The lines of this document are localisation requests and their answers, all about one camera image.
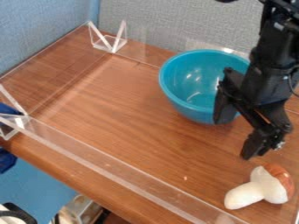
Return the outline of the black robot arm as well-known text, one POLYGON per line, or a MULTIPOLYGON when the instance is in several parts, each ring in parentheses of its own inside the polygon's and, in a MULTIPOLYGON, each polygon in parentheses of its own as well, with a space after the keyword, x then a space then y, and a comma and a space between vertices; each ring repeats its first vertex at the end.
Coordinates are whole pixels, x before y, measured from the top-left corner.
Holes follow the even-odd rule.
POLYGON ((283 147, 294 126, 285 105, 299 97, 299 0, 259 0, 263 4, 259 41, 247 71, 225 69, 219 82, 214 122, 230 123, 243 115, 254 131, 241 156, 249 160, 283 147))

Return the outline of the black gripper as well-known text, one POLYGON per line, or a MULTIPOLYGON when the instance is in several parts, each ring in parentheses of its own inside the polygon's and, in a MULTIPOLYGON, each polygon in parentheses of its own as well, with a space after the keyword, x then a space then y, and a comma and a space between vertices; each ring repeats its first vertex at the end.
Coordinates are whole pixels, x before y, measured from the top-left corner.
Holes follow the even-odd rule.
POLYGON ((241 156, 250 160, 278 150, 294 125, 286 114, 286 102, 299 83, 299 60, 289 52, 286 60, 254 49, 246 73, 233 67, 223 70, 214 105, 214 122, 231 123, 241 113, 253 127, 241 156))

